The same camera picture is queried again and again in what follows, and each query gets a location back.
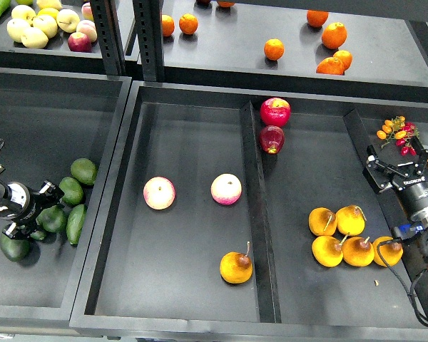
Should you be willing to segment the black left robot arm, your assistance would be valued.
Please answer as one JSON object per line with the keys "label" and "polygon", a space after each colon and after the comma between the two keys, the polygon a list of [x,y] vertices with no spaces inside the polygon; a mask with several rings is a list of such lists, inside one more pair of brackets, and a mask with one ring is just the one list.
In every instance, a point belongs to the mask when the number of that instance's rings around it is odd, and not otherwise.
{"label": "black left robot arm", "polygon": [[[4,140],[0,138],[0,151]],[[4,166],[0,164],[0,174]],[[0,180],[0,219],[9,222],[2,234],[9,239],[28,239],[39,230],[36,218],[45,209],[58,204],[64,196],[60,187],[48,180],[39,190],[33,190],[20,182]]]}

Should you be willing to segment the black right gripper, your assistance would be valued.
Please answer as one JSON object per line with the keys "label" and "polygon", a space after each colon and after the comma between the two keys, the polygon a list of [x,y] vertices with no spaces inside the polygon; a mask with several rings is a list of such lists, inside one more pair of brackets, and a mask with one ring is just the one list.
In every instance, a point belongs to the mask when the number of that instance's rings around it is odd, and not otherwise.
{"label": "black right gripper", "polygon": [[362,174],[375,194],[394,188],[402,209],[411,222],[428,223],[428,148],[417,137],[410,140],[418,160],[404,171],[379,159],[374,145],[368,145]]}

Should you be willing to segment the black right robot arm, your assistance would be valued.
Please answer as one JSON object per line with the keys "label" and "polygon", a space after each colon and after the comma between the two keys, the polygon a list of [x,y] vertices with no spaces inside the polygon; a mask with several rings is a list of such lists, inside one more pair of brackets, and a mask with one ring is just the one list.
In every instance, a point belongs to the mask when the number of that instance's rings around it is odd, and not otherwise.
{"label": "black right robot arm", "polygon": [[418,138],[410,139],[418,159],[393,165],[381,160],[373,145],[366,147],[367,160],[363,175],[375,193],[392,189],[408,223],[391,229],[392,239],[380,242],[377,253],[388,269],[381,247],[393,242],[411,248],[411,259],[404,264],[414,269],[411,285],[406,288],[417,320],[428,327],[428,147]]}

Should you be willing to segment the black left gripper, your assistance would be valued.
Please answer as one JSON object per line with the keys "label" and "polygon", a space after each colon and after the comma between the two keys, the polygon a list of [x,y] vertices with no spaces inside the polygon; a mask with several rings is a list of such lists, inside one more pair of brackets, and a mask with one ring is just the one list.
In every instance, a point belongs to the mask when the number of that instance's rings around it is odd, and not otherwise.
{"label": "black left gripper", "polygon": [[52,207],[61,202],[64,192],[53,182],[45,180],[40,190],[25,185],[5,185],[4,204],[11,211],[5,216],[11,224],[2,234],[9,239],[28,239],[38,230],[36,218],[42,207]]}

